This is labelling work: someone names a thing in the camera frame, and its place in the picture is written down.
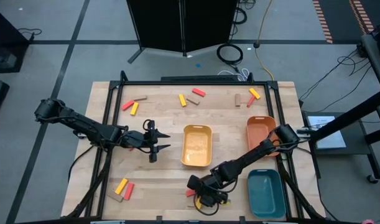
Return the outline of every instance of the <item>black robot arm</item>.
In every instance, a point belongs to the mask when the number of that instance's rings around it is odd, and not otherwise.
[[[276,134],[279,140],[271,141],[270,138],[273,134]],[[190,177],[187,187],[195,190],[196,196],[200,197],[201,204],[207,207],[213,207],[219,203],[226,203],[228,199],[228,193],[230,193],[238,181],[238,176],[242,173],[242,170],[256,162],[257,160],[269,155],[273,152],[288,152],[293,150],[298,143],[300,143],[299,137],[294,130],[288,125],[280,125],[272,130],[268,137],[260,142],[258,147],[247,152],[240,158],[232,161],[222,162],[218,166],[210,170],[211,174],[202,178],[198,178],[194,175]],[[294,192],[294,195],[299,199],[300,203],[310,216],[310,218],[322,218],[314,208],[307,202],[301,191],[296,187],[286,172],[283,163],[279,163],[279,172],[281,177],[288,183],[289,187]],[[222,191],[228,185],[235,182],[234,188],[229,191]]]
[[[127,126],[114,126],[100,124],[73,109],[65,106],[65,103],[57,99],[42,100],[35,111],[36,121],[40,123],[62,123],[73,129],[73,133],[82,133],[87,136],[90,144],[101,146],[105,149],[110,146],[121,147],[149,147],[149,162],[157,160],[157,153],[170,145],[154,146],[158,143],[158,138],[169,138],[155,128],[155,121],[146,120],[143,124],[145,133],[139,131],[129,131]]]

